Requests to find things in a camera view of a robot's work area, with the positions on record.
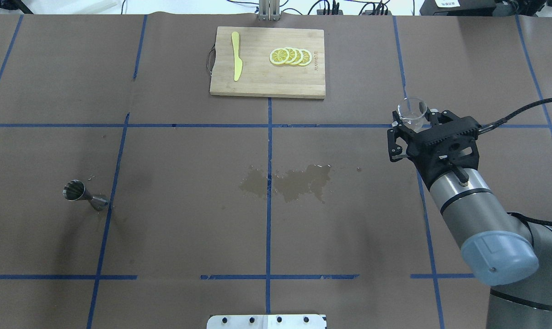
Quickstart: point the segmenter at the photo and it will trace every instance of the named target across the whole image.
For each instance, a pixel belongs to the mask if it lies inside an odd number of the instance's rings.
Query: metal jigger
[[[64,186],[62,190],[62,195],[66,200],[77,201],[77,200],[88,200],[94,210],[101,211],[107,208],[109,200],[106,196],[103,195],[91,195],[89,191],[85,188],[85,185],[82,181],[72,180]]]

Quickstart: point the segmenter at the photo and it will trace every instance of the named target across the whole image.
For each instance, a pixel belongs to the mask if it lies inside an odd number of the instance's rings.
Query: knife
[[[231,41],[233,43],[233,58],[235,59],[233,80],[238,81],[241,77],[241,70],[243,69],[243,61],[239,57],[239,32],[233,32],[231,34]]]

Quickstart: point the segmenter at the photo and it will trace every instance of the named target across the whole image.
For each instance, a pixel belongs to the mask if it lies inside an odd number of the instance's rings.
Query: sliced lemon
[[[297,48],[292,48],[292,47],[286,47],[284,48],[286,50],[288,50],[288,60],[286,60],[286,64],[290,64],[294,61],[296,61],[296,59],[298,58],[298,53],[296,52]]]
[[[294,48],[294,51],[298,54],[298,57],[294,62],[289,63],[290,65],[298,65],[302,62],[302,59],[305,58],[304,53],[301,52],[301,50],[299,50],[298,48]]]
[[[298,63],[298,66],[307,66],[308,64],[311,64],[312,53],[306,49],[300,49],[300,52],[302,53],[303,56],[302,56],[302,61]]]
[[[290,56],[290,52],[286,48],[276,48],[270,53],[270,62],[275,65],[282,65],[286,63]]]

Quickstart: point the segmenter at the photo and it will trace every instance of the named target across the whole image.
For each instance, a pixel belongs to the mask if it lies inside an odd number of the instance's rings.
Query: wooden cutting board
[[[243,69],[234,81],[231,33],[240,34]],[[275,48],[305,48],[313,54],[307,66],[274,65]],[[211,75],[211,95],[324,98],[324,31],[265,27],[218,27],[216,58]]]

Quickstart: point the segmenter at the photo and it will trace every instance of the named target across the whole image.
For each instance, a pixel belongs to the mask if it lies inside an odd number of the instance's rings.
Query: gray tabletop
[[[324,29],[326,99],[209,95],[217,26]],[[0,15],[0,328],[484,327],[489,287],[387,159],[405,95],[482,123],[552,96],[552,18]],[[552,104],[478,146],[504,207],[552,220]]]

